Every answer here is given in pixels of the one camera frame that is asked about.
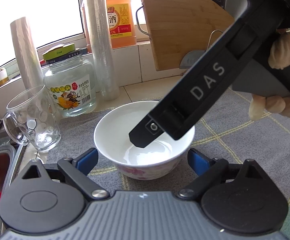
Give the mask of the right hand in glove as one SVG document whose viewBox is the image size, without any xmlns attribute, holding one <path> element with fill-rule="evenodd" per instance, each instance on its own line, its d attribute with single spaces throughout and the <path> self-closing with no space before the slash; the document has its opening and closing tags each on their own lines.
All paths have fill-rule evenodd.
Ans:
<svg viewBox="0 0 290 240">
<path fill-rule="evenodd" d="M 290 90 L 290 70 L 286 69 L 290 66 L 290 30 L 284 30 L 279 39 L 273 43 L 268 65 L 271 69 L 270 74 L 273 74 L 284 87 Z M 253 94 L 249 106 L 250 120 L 259 120 L 265 110 L 290 118 L 290 96 Z"/>
</svg>

